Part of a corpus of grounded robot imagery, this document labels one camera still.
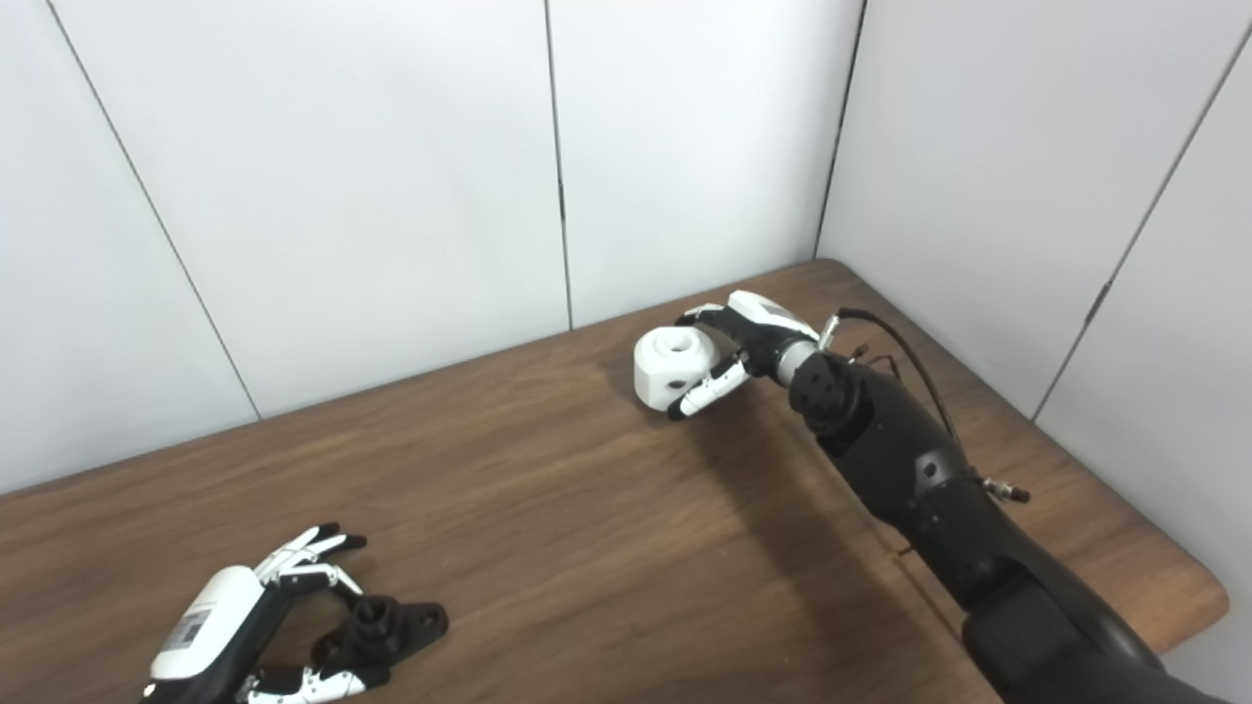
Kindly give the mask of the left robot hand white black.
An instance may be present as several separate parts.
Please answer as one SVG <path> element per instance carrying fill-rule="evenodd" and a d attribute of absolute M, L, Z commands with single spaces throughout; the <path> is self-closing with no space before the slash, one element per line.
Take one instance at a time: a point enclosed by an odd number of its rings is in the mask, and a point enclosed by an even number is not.
<path fill-rule="evenodd" d="M 384 686 L 386 664 L 262 666 L 259 659 L 300 598 L 333 593 L 348 606 L 359 585 L 328 557 L 366 547 L 363 536 L 319 524 L 254 567 L 214 574 L 151 661 L 143 703 L 331 703 Z"/>

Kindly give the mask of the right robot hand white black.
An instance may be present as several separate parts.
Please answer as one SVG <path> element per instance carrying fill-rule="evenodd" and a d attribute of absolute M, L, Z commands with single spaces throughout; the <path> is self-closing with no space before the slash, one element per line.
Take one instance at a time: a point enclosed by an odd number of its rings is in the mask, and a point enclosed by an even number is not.
<path fill-rule="evenodd" d="M 724 306 L 696 306 L 685 311 L 675 324 L 715 329 L 735 348 L 669 405 L 666 415 L 670 420 L 692 418 L 742 387 L 747 380 L 767 377 L 779 387 L 788 388 L 800 366 L 818 355 L 816 329 L 774 299 L 752 292 L 734 291 Z"/>

